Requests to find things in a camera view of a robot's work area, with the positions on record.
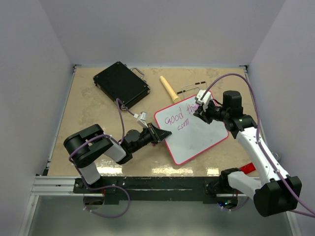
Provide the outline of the whiteboard with pink frame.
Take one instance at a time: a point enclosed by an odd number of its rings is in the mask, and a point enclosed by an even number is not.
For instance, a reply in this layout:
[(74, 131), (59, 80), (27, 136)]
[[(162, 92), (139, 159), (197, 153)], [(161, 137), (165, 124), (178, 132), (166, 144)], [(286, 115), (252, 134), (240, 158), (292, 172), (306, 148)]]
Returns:
[(205, 123), (193, 115), (197, 108), (194, 96), (190, 96), (154, 114), (158, 127), (172, 132), (165, 143), (177, 165), (188, 162), (228, 138), (224, 123)]

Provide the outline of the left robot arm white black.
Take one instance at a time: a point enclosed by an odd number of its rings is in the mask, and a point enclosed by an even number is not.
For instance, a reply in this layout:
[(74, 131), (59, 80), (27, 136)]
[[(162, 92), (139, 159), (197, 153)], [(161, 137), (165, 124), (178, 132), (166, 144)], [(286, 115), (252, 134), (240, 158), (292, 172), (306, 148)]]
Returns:
[(63, 145), (70, 155), (70, 162), (85, 180), (85, 188), (96, 193), (101, 189), (102, 181), (95, 160), (101, 155), (104, 154), (122, 165), (131, 160), (132, 154), (142, 147), (149, 143), (157, 145), (171, 135), (171, 131), (148, 123), (141, 132), (132, 129), (117, 142), (105, 134), (100, 125), (94, 124), (67, 137)]

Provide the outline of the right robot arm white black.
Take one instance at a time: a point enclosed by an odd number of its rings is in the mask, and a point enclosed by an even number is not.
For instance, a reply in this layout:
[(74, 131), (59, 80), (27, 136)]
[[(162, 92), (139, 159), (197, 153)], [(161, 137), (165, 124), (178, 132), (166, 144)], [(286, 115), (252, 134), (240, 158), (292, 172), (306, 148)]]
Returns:
[(241, 94), (234, 90), (225, 91), (223, 101), (219, 103), (209, 91), (200, 90), (195, 101), (198, 108), (194, 116), (207, 124), (214, 120), (223, 122), (226, 130), (245, 149), (259, 174), (259, 180), (255, 180), (239, 168), (223, 170), (218, 182), (210, 185), (211, 193), (217, 195), (219, 191), (231, 193), (238, 190), (253, 200), (263, 217), (295, 210), (301, 180), (290, 176), (272, 156), (257, 132), (254, 119), (243, 112)]

